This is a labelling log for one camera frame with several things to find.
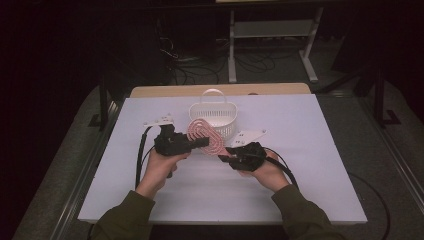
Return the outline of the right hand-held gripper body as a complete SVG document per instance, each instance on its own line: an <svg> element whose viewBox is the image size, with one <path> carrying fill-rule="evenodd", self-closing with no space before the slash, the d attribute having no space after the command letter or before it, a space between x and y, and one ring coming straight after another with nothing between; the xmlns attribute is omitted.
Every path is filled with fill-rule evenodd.
<svg viewBox="0 0 424 240"><path fill-rule="evenodd" d="M253 172L258 169L267 156L266 151L258 142L258 139L266 134L265 130L242 130L239 131L231 142L230 147L243 147L241 155L231 155L236 158L236 162L229 165L234 170Z"/></svg>

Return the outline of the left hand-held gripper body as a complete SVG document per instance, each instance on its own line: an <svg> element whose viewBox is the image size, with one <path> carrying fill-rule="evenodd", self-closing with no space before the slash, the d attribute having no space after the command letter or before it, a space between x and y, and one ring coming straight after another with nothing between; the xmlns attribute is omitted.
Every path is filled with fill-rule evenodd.
<svg viewBox="0 0 424 240"><path fill-rule="evenodd" d="M145 122L143 126L146 129L154 126L160 127L160 133L154 139L154 147L157 153L163 156L176 156L191 152L187 136L175 131L174 121L170 114Z"/></svg>

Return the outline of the pink hairbrush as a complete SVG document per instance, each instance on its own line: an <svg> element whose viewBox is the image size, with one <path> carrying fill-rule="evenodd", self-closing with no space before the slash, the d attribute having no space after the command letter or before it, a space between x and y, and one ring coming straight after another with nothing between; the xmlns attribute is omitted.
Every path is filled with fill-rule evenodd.
<svg viewBox="0 0 424 240"><path fill-rule="evenodd" d="M206 155L228 155L223 137L204 119L195 119L190 122L187 137L191 141L207 139L208 145L201 147L201 151Z"/></svg>

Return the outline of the white plastic basket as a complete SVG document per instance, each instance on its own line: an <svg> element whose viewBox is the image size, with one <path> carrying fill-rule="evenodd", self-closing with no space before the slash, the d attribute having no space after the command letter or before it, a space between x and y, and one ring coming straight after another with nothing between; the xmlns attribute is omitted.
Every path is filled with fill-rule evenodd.
<svg viewBox="0 0 424 240"><path fill-rule="evenodd" d="M205 98L209 93L217 93L221 100L207 102ZM205 90L199 101L189 108L191 120L204 119L225 140L230 139L235 133L237 114L238 107L234 103L229 102L222 91L214 88Z"/></svg>

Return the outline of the person's right hand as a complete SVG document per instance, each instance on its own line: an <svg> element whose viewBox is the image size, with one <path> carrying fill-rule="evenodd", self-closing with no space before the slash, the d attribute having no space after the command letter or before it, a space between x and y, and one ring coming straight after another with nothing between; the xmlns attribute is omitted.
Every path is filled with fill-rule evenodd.
<svg viewBox="0 0 424 240"><path fill-rule="evenodd" d="M289 185L284 173L272 163L265 161L253 172L241 171L238 173L243 177L254 177L265 188L277 192Z"/></svg>

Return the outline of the person's left hand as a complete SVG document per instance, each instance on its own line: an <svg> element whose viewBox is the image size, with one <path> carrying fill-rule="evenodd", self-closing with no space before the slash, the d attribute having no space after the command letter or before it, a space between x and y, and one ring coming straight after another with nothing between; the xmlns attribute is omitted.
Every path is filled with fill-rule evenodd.
<svg viewBox="0 0 424 240"><path fill-rule="evenodd" d="M177 163L188 156L189 153L163 156L153 149L149 154L145 173L135 192L153 200L157 192L165 185L168 175L177 169Z"/></svg>

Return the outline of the black metal stand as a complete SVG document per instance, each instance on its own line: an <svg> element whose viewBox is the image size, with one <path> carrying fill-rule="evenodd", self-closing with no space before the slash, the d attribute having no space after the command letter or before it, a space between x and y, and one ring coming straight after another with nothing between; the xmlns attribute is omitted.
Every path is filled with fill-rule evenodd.
<svg viewBox="0 0 424 240"><path fill-rule="evenodd" d="M109 100L108 100L108 89L106 86L106 80L104 76L99 78L99 113L92 116L89 126L98 127L100 131L103 131L108 123L109 119Z"/></svg>
<svg viewBox="0 0 424 240"><path fill-rule="evenodd" d="M385 79L380 68L376 69L374 83L373 115L378 125L385 129L387 125L399 125L400 120L393 110L384 109Z"/></svg>

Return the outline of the white metal table frame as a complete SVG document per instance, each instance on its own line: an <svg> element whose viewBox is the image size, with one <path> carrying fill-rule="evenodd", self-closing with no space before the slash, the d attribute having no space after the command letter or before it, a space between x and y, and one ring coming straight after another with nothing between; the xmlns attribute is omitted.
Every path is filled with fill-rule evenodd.
<svg viewBox="0 0 424 240"><path fill-rule="evenodd" d="M237 82L234 42L236 39L245 38L271 38L271 37L306 37L307 42L303 49L298 51L309 81L316 83L318 77L310 62L309 54L320 25L324 8L315 11L313 19L277 20L277 21L247 21L237 22L235 13L230 12L229 25L229 56L228 77L230 83Z"/></svg>

